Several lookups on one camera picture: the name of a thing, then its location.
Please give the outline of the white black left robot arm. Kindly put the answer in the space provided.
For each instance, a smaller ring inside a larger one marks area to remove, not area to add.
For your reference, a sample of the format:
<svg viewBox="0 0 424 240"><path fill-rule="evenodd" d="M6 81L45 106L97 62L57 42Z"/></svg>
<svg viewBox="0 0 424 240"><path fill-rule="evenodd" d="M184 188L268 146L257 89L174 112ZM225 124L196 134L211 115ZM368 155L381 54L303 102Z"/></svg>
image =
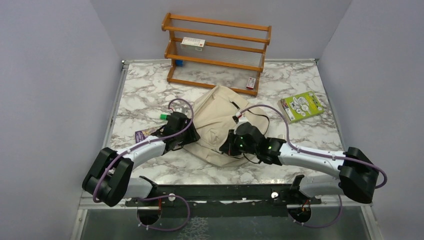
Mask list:
<svg viewBox="0 0 424 240"><path fill-rule="evenodd" d="M95 203L114 207L125 198L138 198L147 206L155 203L154 182L145 177L132 178L133 169L200 139L193 120L185 114L174 111L165 120L165 125L130 147L100 150L82 182L82 189L92 195Z"/></svg>

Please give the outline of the purple treehouse book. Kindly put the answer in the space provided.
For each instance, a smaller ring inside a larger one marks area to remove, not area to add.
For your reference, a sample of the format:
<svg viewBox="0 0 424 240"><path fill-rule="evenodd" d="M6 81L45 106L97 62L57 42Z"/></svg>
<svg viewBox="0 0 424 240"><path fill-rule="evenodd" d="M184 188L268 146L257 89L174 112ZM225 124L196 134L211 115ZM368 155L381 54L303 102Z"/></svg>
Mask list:
<svg viewBox="0 0 424 240"><path fill-rule="evenodd" d="M155 127L150 127L150 128L135 131L134 133L135 143L137 144L145 140L148 136L150 136L152 133L157 131L159 128L160 128L159 126L155 126Z"/></svg>

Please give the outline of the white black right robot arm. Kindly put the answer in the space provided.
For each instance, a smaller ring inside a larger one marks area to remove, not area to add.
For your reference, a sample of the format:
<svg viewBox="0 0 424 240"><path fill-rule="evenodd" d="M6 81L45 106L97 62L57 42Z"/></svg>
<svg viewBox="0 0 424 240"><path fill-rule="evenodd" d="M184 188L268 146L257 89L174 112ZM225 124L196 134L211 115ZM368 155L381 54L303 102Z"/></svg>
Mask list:
<svg viewBox="0 0 424 240"><path fill-rule="evenodd" d="M320 176L301 177L299 184L288 190L289 199L296 204L322 195L344 195L355 202L370 204L377 187L379 171L360 149L325 151L292 145L284 139L264 136L249 122L229 130L219 151L232 157L255 155L268 165L297 166L321 172Z"/></svg>

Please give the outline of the cream canvas student bag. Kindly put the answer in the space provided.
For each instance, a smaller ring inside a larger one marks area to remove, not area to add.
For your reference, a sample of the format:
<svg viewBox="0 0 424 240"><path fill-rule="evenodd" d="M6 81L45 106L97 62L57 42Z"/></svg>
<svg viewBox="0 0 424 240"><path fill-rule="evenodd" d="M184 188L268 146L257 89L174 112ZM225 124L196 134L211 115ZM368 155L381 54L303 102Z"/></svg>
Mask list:
<svg viewBox="0 0 424 240"><path fill-rule="evenodd" d="M214 87L194 102L193 125L200 139L184 149L216 167L238 167L252 160L255 157L252 154L228 156L219 150L229 130L236 126L233 116L251 105L228 87Z"/></svg>

